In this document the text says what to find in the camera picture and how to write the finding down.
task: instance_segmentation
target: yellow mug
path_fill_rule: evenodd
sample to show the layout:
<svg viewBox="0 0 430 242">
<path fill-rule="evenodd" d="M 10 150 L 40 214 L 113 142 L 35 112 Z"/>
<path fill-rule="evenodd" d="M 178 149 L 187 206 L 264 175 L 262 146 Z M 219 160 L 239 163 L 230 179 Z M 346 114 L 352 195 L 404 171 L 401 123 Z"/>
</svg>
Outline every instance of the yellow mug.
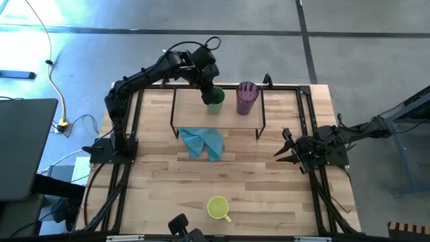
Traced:
<svg viewBox="0 0 430 242">
<path fill-rule="evenodd" d="M 231 222 L 228 213 L 228 202 L 222 196 L 215 196 L 208 202 L 208 213 L 212 218 L 221 219 L 225 218 L 227 222 Z"/>
</svg>

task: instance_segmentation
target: wooden table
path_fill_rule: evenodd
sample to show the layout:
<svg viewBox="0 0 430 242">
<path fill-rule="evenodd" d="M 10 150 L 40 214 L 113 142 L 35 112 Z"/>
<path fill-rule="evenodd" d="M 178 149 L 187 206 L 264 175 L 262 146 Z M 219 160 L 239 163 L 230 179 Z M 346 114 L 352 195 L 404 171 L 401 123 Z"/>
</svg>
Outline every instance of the wooden table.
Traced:
<svg viewBox="0 0 430 242">
<path fill-rule="evenodd" d="M 311 90 L 318 125 L 335 124 L 328 86 L 311 85 Z M 199 228 L 208 235 L 317 235 L 308 176 L 300 173 L 298 165 L 275 162 L 273 157 L 284 144 L 283 128 L 290 128 L 294 138 L 302 135 L 293 91 L 264 91 L 267 126 L 259 140 L 255 140 L 254 130 L 222 130 L 224 152 L 217 163 L 208 162 L 205 151 L 200 158 L 188 158 L 187 147 L 175 138 L 169 125 L 172 94 L 173 90 L 144 91 L 137 134 L 139 148 L 128 182 L 122 234 L 169 234 L 167 223 L 184 213 L 189 220 L 188 231 Z M 306 123 L 310 124 L 307 108 L 305 113 Z M 110 129 L 106 114 L 101 133 Z M 111 172 L 112 165 L 105 165 L 95 178 L 88 197 L 89 218 L 105 202 Z M 347 175 L 338 167 L 327 167 L 327 175 L 332 196 L 351 212 L 343 212 L 336 204 L 337 208 L 359 231 Z M 208 215 L 207 201 L 217 195 L 229 201 L 231 223 Z M 325 206 L 322 214 L 329 228 Z M 82 227 L 81 208 L 77 229 Z"/>
</svg>

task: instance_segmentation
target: purple plastic cup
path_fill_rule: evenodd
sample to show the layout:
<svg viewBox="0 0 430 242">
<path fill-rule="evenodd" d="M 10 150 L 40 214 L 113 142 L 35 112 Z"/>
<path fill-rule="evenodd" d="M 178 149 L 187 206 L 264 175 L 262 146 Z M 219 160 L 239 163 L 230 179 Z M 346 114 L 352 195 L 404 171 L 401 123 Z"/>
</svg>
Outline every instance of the purple plastic cup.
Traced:
<svg viewBox="0 0 430 242">
<path fill-rule="evenodd" d="M 249 81 L 240 83 L 236 88 L 237 113 L 240 115 L 248 115 L 259 93 L 259 88 L 256 84 Z"/>
</svg>

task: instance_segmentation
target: blue cloth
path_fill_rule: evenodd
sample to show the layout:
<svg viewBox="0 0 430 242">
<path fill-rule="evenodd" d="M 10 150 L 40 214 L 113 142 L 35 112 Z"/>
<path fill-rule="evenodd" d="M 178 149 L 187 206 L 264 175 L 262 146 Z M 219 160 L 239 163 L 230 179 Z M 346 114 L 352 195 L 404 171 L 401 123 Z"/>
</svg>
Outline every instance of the blue cloth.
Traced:
<svg viewBox="0 0 430 242">
<path fill-rule="evenodd" d="M 203 146 L 208 149 L 209 161 L 221 160 L 224 137 L 214 128 L 178 128 L 179 134 L 189 149 L 189 157 L 200 156 Z"/>
</svg>

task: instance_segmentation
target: gray floor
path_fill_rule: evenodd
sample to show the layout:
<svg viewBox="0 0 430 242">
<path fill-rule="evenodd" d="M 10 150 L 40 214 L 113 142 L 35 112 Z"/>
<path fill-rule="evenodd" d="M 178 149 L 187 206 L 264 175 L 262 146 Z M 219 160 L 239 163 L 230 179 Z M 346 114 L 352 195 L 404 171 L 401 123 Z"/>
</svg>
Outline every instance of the gray floor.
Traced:
<svg viewBox="0 0 430 242">
<path fill-rule="evenodd" d="M 0 23 L 38 24 L 26 5 L 10 1 Z M 430 32 L 428 1 L 302 0 L 309 31 Z M 162 30 L 300 30 L 293 0 L 234 1 L 30 1 L 50 26 L 140 28 Z M 302 37 L 220 36 L 214 54 L 217 81 L 260 82 L 271 73 L 276 83 L 310 83 Z M 103 97 L 113 81 L 147 67 L 162 49 L 182 40 L 207 36 L 51 34 L 56 66 L 54 82 L 67 103 L 67 117 L 97 118 L 105 112 Z M 57 97 L 46 80 L 48 48 L 39 32 L 0 32 L 0 69 L 33 71 L 35 81 L 0 79 L 0 95 Z M 347 124 L 369 120 L 430 84 L 429 38 L 310 38 L 318 83 L 328 84 L 336 112 Z M 190 50 L 195 46 L 184 46 Z M 61 115 L 60 107 L 56 118 Z M 428 124 L 403 135 L 420 154 Z M 96 137 L 90 120 L 79 121 L 69 139 L 51 134 L 41 168 L 63 155 L 90 145 Z M 393 197 L 404 185 L 392 140 L 363 140 L 349 154 L 357 211 L 363 232 L 386 236 L 386 223 L 430 225 L 430 193 Z M 72 163 L 73 158 L 64 163 Z"/>
</svg>

